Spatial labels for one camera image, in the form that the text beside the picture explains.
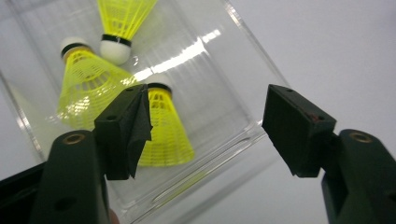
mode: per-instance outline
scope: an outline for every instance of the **white surface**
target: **white surface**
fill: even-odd
[[[396,2],[231,3],[291,87],[337,119],[336,133],[346,128],[371,133],[396,157]],[[261,141],[249,151],[260,155],[263,148]],[[227,171],[235,172],[238,166]],[[179,212],[227,177],[218,176],[152,223],[328,223],[320,178],[292,177],[281,160],[221,200],[195,207],[202,212]]]
[[[5,87],[0,83],[0,88],[4,89]],[[41,162],[32,144],[29,142],[28,136],[22,130],[23,123],[22,120],[17,118],[17,111],[14,108],[8,109],[10,100],[5,90],[0,90],[0,108],[2,108],[0,119],[0,148],[2,149],[0,180],[12,174],[22,172]]]
[[[131,56],[131,48],[114,41],[102,40],[100,42],[100,54],[109,62],[120,65],[128,61]]]

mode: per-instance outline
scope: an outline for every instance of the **yellow shuttlecock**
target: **yellow shuttlecock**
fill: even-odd
[[[169,87],[148,84],[151,141],[147,141],[139,160],[140,166],[172,166],[194,158],[189,138],[172,103]]]
[[[96,56],[83,39],[66,38],[62,46],[66,66],[58,117],[74,129],[91,130],[96,117],[137,80]]]
[[[132,37],[157,0],[97,0],[105,33],[100,52],[114,64],[125,63],[131,54]]]

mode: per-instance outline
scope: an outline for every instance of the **shuttlecock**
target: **shuttlecock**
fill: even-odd
[[[97,0],[105,33],[101,56],[114,63],[125,63],[131,54],[132,37],[157,0]]]
[[[74,129],[93,129],[93,121],[116,96],[138,84],[134,76],[95,55],[81,38],[66,38],[62,57],[64,82],[57,113]]]
[[[172,103],[170,88],[162,83],[148,84],[151,141],[147,141],[140,166],[172,166],[191,161],[194,151]]]

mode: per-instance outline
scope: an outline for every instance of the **white background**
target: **white background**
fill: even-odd
[[[395,1],[231,3],[291,87],[337,119],[336,133],[365,131],[396,157]],[[263,148],[262,142],[250,148],[235,167],[152,223],[328,223],[320,178],[292,177],[282,160],[262,171],[252,168],[227,192],[216,191],[264,157]],[[213,191],[221,197],[186,208]]]

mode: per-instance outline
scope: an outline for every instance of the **screw hole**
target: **screw hole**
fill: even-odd
[[[373,139],[365,133],[351,133],[349,136],[358,142],[362,142],[362,143],[373,142]]]
[[[73,145],[75,143],[81,142],[84,138],[85,135],[82,133],[70,134],[66,138],[64,138],[64,144]]]
[[[314,122],[318,122],[320,120],[325,120],[325,118],[321,115],[317,114],[307,114]]]
[[[107,120],[114,120],[114,119],[116,119],[116,118],[117,118],[117,116],[111,115],[111,116],[108,116],[106,119],[107,119]]]
[[[77,199],[74,197],[65,197],[58,200],[54,207],[56,211],[63,212],[71,209],[76,202]]]

